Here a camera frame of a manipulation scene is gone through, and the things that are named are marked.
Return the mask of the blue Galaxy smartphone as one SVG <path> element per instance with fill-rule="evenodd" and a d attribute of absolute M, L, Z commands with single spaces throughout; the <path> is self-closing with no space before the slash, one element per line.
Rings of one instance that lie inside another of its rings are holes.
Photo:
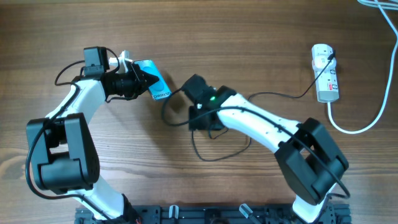
<path fill-rule="evenodd" d="M 160 101 L 171 95 L 169 86 L 152 60 L 136 60 L 133 64 L 137 65 L 140 71 L 150 75 L 147 78 L 149 82 L 148 91 L 154 100 Z"/>

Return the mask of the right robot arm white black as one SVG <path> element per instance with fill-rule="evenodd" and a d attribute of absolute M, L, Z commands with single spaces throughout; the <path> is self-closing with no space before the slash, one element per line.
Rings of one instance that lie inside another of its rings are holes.
<path fill-rule="evenodd" d="M 239 131 L 270 150 L 288 186 L 296 194 L 292 204 L 303 222 L 316 223 L 335 185 L 341 183 L 348 160 L 319 121 L 300 123 L 276 116 L 227 86 L 215 88 L 193 75 L 181 87 L 193 103 L 189 129 L 208 132 Z"/>

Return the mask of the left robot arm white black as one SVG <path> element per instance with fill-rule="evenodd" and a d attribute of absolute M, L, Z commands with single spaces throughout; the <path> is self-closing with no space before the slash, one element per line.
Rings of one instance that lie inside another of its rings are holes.
<path fill-rule="evenodd" d="M 25 179 L 46 200 L 74 198 L 97 223 L 140 223 L 124 194 L 100 175 L 100 160 L 88 124 L 96 110 L 113 100 L 135 100 L 163 79 L 152 61 L 133 61 L 125 54 L 109 58 L 107 47 L 84 49 L 84 66 L 70 92 L 44 118 L 27 123 L 29 150 Z"/>

